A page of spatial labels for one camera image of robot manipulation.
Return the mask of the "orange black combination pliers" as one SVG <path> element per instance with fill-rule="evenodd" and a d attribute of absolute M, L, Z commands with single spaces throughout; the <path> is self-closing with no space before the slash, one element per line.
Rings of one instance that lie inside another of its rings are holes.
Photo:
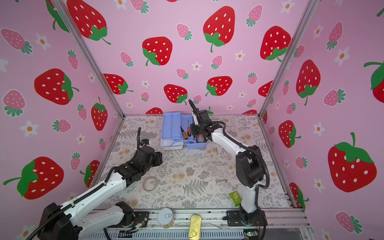
<path fill-rule="evenodd" d="M 206 138 L 202 134 L 199 134 L 199 135 L 196 136 L 196 142 L 197 143 L 205 143 L 206 142 Z"/>

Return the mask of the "small orange screwdriver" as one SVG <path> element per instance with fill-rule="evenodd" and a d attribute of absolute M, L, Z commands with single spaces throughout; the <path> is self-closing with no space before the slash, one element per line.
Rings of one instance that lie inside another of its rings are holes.
<path fill-rule="evenodd" d="M 191 125 L 188 121 L 188 136 L 191 137 L 192 136 L 192 130 L 191 130 Z"/>

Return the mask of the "white pink blue tool box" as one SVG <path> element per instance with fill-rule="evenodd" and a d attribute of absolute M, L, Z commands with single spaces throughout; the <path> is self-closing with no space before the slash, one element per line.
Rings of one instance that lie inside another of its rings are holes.
<path fill-rule="evenodd" d="M 204 149 L 207 146 L 207 142 L 197 143 L 196 135 L 193 133 L 191 137 L 188 136 L 188 140 L 183 139 L 181 127 L 188 134 L 188 121 L 192 130 L 194 124 L 192 115 L 183 115 L 179 112 L 163 114 L 161 147 L 164 150 L 181 150 L 183 146 L 187 149 Z"/>

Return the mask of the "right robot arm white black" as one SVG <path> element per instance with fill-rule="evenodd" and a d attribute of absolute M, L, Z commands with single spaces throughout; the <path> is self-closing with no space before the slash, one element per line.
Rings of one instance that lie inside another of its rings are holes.
<path fill-rule="evenodd" d="M 194 134 L 202 134 L 235 158 L 237 178 L 247 188 L 243 191 L 240 218 L 246 225 L 255 223 L 258 217 L 265 215 L 258 204 L 259 189 L 267 189 L 270 185 L 269 171 L 260 148 L 236 140 L 226 132 L 226 123 L 212 121 L 207 110 L 193 108 L 193 117 L 195 123 L 191 129 Z"/>

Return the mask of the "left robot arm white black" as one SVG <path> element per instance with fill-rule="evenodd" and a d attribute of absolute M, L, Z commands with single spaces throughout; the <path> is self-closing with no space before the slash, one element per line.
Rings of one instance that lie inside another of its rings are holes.
<path fill-rule="evenodd" d="M 40 225 L 28 239 L 80 240 L 110 226 L 129 227 L 133 231 L 140 228 L 142 223 L 125 202 L 116 203 L 96 214 L 91 211 L 110 196 L 140 181 L 152 167 L 160 166 L 163 163 L 162 156 L 161 152 L 151 147 L 138 148 L 131 160 L 111 168 L 104 181 L 79 197 L 62 205 L 48 205 L 43 211 Z"/>

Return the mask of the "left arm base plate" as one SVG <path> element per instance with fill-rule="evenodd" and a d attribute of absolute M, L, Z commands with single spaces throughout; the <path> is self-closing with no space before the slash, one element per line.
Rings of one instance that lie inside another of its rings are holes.
<path fill-rule="evenodd" d="M 114 227 L 117 228 L 133 228 L 141 224 L 140 228 L 146 228 L 149 220 L 150 212 L 134 211 L 130 214 L 125 214 L 122 221 Z"/>

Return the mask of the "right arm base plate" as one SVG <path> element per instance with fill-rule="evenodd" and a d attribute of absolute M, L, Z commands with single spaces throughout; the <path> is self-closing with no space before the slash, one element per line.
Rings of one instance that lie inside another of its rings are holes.
<path fill-rule="evenodd" d="M 227 211 L 223 217 L 229 227 L 266 227 L 268 225 L 265 212 L 256 210 L 247 213 L 243 210 Z"/>

